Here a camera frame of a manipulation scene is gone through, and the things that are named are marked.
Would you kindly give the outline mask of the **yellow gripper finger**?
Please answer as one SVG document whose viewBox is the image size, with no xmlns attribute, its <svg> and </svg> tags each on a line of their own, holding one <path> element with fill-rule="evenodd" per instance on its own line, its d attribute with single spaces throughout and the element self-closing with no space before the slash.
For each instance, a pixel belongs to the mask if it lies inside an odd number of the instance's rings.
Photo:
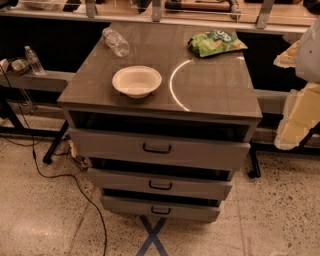
<svg viewBox="0 0 320 256">
<path fill-rule="evenodd" d="M 281 68 L 294 68 L 296 66 L 296 55 L 299 42 L 294 42 L 289 48 L 278 55 L 273 64 Z"/>
<path fill-rule="evenodd" d="M 320 122 L 320 85 L 307 83 L 300 91 L 292 89 L 285 101 L 274 145 L 280 150 L 297 147 Z"/>
</svg>

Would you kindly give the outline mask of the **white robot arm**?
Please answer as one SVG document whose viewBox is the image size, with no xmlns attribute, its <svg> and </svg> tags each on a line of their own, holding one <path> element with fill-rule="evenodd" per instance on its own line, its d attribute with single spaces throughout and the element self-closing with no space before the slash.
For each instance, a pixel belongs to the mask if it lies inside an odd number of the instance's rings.
<svg viewBox="0 0 320 256">
<path fill-rule="evenodd" d="M 273 64 L 294 67 L 296 76 L 307 82 L 303 89 L 291 90 L 287 96 L 274 140 L 278 149 L 291 150 L 320 122 L 320 17 Z"/>
</svg>

